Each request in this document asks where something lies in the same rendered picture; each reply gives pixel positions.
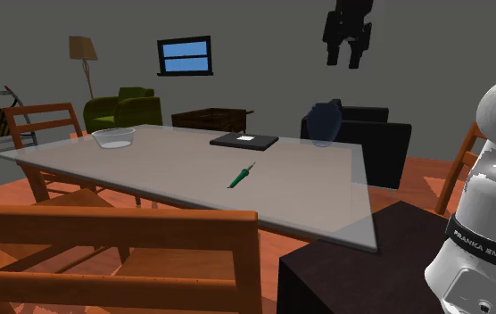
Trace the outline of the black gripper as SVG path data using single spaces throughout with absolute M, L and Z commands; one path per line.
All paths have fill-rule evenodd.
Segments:
M 336 0 L 336 12 L 327 14 L 322 41 L 327 44 L 327 65 L 338 62 L 340 44 L 348 39 L 351 47 L 350 69 L 360 66 L 363 52 L 369 49 L 372 23 L 364 18 L 372 11 L 374 0 Z

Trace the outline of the green handled soldering iron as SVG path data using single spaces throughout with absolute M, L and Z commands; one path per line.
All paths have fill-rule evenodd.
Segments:
M 240 181 L 242 181 L 245 177 L 250 174 L 250 170 L 255 165 L 255 163 L 251 164 L 245 169 L 242 169 L 239 175 L 233 180 L 233 182 L 228 186 L 228 188 L 234 188 Z

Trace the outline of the floor lamp with tan shade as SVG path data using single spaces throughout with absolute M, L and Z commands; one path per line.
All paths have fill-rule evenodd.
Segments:
M 98 59 L 93 42 L 90 37 L 69 36 L 69 56 L 72 60 L 81 60 L 82 69 L 87 78 L 87 85 L 90 97 L 94 98 L 90 79 L 90 69 L 88 62 Z

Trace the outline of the glass top table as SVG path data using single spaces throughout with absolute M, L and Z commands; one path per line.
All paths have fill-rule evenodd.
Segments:
M 123 148 L 103 149 L 84 136 L 85 142 L 57 141 L 17 160 L 175 207 L 256 211 L 270 232 L 376 251 L 360 145 L 318 147 L 281 137 L 261 152 L 211 145 L 219 135 L 147 125 Z

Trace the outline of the black framed window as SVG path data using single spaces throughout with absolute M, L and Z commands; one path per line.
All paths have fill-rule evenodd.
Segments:
M 212 76 L 211 37 L 157 41 L 160 77 Z

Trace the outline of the wooden chair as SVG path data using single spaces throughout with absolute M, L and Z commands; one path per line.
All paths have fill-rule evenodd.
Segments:
M 467 165 L 469 168 L 472 168 L 475 165 L 478 155 L 472 152 L 472 148 L 477 138 L 486 139 L 486 136 L 482 133 L 477 123 L 474 121 L 467 132 L 467 136 L 460 147 L 459 152 L 451 165 L 449 174 L 443 184 L 441 194 L 434 208 L 434 212 L 436 214 L 443 215 L 446 211 L 452 191 L 463 167 Z
M 15 116 L 25 115 L 26 118 L 29 114 L 45 113 L 45 112 L 60 112 L 67 111 L 69 113 L 69 118 L 61 120 L 49 120 L 41 122 L 27 122 L 25 125 L 17 125 L 15 121 Z M 16 161 L 17 165 L 21 167 L 22 171 L 26 175 L 29 185 L 31 187 L 32 193 L 39 205 L 93 205 L 93 206 L 110 206 L 103 198 L 97 196 L 104 189 L 107 189 L 106 185 L 101 185 L 99 190 L 96 189 L 96 184 L 85 179 L 70 177 L 59 172 L 47 171 L 44 169 L 38 169 L 37 167 L 29 166 L 28 164 L 21 164 L 17 160 L 17 155 L 30 153 L 32 151 L 38 151 L 43 148 L 54 147 L 54 143 L 48 145 L 36 145 L 34 143 L 31 146 L 24 146 L 21 137 L 24 132 L 30 132 L 31 135 L 39 130 L 45 130 L 50 128 L 59 128 L 64 126 L 73 126 L 77 132 L 77 141 L 79 143 L 85 142 L 83 132 L 78 123 L 76 113 L 72 107 L 71 103 L 50 103 L 50 104 L 39 104 L 23 107 L 7 107 L 3 108 L 4 116 L 7 121 L 7 125 L 10 131 L 14 143 L 14 150 L 7 151 L 6 153 L 0 153 L 0 158 Z M 53 182 L 72 184 L 80 186 L 80 190 L 77 192 L 60 191 L 56 189 L 50 189 L 47 184 Z
M 255 211 L 0 205 L 0 244 L 131 247 L 138 256 L 148 248 L 230 251 L 234 265 L 231 279 L 0 269 L 0 314 L 15 314 L 13 302 L 262 314 Z

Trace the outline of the dark blue vase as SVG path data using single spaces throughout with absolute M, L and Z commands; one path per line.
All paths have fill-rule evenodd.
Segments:
M 311 142 L 328 147 L 335 140 L 342 124 L 342 112 L 335 103 L 316 103 L 307 115 L 307 129 Z

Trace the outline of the dark wooden crate table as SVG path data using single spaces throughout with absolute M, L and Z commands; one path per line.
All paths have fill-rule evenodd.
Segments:
M 246 116 L 251 113 L 246 109 L 207 108 L 172 114 L 171 122 L 177 128 L 239 133 L 246 131 Z

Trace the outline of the black book with white label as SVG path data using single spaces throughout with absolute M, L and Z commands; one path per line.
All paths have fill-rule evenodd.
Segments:
M 212 139 L 210 144 L 247 150 L 265 151 L 277 142 L 278 139 L 278 136 L 227 133 L 223 136 Z

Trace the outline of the clear glass bowl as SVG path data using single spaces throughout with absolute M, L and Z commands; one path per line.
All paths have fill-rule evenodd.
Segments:
M 92 133 L 92 137 L 103 149 L 115 149 L 133 144 L 134 128 L 107 128 Z

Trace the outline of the dark robot stand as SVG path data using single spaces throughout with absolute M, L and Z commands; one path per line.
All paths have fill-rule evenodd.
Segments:
M 403 201 L 373 220 L 377 252 L 318 240 L 281 257 L 277 314 L 442 314 L 424 272 L 448 220 Z

